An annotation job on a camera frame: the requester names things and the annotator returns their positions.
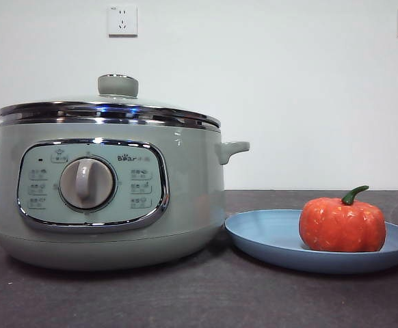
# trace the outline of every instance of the pumpkin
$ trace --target pumpkin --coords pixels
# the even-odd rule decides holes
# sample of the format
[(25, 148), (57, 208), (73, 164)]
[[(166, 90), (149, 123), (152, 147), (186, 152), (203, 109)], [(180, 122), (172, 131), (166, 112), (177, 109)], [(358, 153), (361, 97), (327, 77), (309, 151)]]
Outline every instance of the pumpkin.
[(300, 216), (301, 239), (316, 251), (379, 251), (386, 238), (381, 210), (354, 200), (361, 186), (344, 198), (317, 198), (307, 202)]

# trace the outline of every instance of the green stem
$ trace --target green stem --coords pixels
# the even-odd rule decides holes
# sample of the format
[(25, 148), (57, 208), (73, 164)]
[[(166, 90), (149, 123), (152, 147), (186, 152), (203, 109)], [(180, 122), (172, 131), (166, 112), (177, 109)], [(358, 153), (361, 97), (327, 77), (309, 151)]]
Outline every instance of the green stem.
[(344, 198), (342, 198), (342, 203), (344, 203), (344, 205), (352, 205), (352, 203), (354, 203), (354, 198), (355, 196), (361, 192), (361, 191), (365, 191), (369, 188), (369, 186), (360, 186), (357, 187), (355, 189), (352, 189), (349, 193), (347, 193), (345, 195)]

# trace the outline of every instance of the dark countertop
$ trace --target dark countertop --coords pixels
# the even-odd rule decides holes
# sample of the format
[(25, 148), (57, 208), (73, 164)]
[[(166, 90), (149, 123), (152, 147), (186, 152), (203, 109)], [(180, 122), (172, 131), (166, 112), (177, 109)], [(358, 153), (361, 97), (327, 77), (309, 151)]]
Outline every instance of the dark countertop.
[[(227, 191), (226, 213), (301, 208), (340, 191)], [(398, 225), (398, 191), (365, 191)], [(77, 273), (24, 264), (0, 248), (3, 327), (398, 327), (398, 266), (365, 275), (265, 264), (221, 231), (202, 251), (140, 269)]]

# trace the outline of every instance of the electrical socket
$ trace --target electrical socket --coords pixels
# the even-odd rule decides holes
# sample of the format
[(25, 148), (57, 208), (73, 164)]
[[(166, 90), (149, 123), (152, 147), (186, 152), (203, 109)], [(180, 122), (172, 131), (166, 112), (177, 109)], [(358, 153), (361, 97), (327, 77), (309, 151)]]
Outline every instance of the electrical socket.
[(109, 36), (137, 36), (137, 6), (112, 5), (108, 8)]

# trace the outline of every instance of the plate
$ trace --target plate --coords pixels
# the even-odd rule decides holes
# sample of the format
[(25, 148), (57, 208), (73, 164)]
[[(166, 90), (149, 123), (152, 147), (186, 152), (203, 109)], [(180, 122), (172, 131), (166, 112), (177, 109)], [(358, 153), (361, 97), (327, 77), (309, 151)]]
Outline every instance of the plate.
[(234, 244), (264, 262), (316, 273), (352, 274), (384, 270), (398, 264), (398, 225), (386, 222), (379, 251), (313, 251), (299, 233), (301, 210), (254, 210), (233, 215), (225, 227)]

